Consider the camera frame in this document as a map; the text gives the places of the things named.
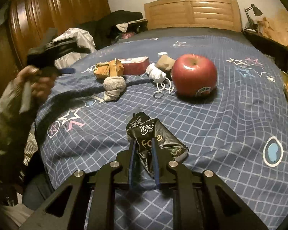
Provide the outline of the person left hand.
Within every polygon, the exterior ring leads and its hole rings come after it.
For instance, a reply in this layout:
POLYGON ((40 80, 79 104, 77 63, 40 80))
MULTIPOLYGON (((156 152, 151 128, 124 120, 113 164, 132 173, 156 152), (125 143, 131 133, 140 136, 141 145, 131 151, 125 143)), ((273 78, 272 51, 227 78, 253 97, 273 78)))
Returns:
POLYGON ((43 105, 51 94, 51 89, 54 87, 57 77, 56 73, 42 76, 40 69, 28 65, 18 73, 14 83, 23 85, 29 81, 31 83, 32 97, 36 99, 39 105, 43 105))

